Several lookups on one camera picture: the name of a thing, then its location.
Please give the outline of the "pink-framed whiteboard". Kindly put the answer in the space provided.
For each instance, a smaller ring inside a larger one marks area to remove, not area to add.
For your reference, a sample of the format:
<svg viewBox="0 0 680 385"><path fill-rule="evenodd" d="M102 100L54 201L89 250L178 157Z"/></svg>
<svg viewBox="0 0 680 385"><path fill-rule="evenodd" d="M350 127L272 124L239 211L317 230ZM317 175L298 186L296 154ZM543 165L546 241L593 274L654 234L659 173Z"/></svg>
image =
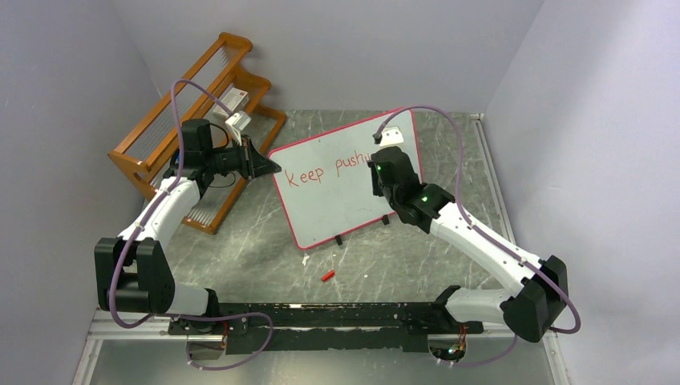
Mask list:
<svg viewBox="0 0 680 385"><path fill-rule="evenodd" d="M393 210L372 193L373 135L388 113L371 116L271 151L281 166L273 176L284 214L299 249L381 221Z"/></svg>

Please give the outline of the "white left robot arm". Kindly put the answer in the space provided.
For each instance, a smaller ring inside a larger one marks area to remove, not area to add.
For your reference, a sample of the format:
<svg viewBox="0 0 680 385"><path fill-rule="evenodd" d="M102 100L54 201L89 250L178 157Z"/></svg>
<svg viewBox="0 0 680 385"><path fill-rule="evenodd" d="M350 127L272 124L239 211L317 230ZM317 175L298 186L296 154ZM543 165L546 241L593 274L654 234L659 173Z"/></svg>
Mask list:
<svg viewBox="0 0 680 385"><path fill-rule="evenodd" d="M215 291L180 284L164 249L217 175L237 173L252 180L278 173L281 166L260 154L248 136L214 146L214 127L206 119L184 121L180 148L150 203L118 236L103 237L95 245L97 294L103 310L188 315L204 334L221 325Z"/></svg>

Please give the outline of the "red marker cap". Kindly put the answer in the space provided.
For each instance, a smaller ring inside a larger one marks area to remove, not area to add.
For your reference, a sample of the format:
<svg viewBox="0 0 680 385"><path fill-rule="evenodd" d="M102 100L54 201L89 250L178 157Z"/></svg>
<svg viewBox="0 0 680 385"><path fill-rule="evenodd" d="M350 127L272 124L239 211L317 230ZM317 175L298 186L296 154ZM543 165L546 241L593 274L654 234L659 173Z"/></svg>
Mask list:
<svg viewBox="0 0 680 385"><path fill-rule="evenodd" d="M332 269L321 277L322 282L327 282L335 276L335 271Z"/></svg>

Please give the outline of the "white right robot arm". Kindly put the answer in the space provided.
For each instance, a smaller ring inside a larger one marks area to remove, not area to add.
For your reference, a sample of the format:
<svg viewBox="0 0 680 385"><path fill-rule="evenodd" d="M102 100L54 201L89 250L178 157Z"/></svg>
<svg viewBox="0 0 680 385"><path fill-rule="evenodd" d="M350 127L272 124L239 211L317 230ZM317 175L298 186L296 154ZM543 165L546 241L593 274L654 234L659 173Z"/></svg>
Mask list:
<svg viewBox="0 0 680 385"><path fill-rule="evenodd" d="M463 322L504 324L519 338L539 342L567 308L566 264L523 250L474 218L455 197L420 181L409 156L383 148L370 163L373 193L384 197L399 220L446 241L487 270L498 290L450 289L433 310L433 323L451 332Z"/></svg>

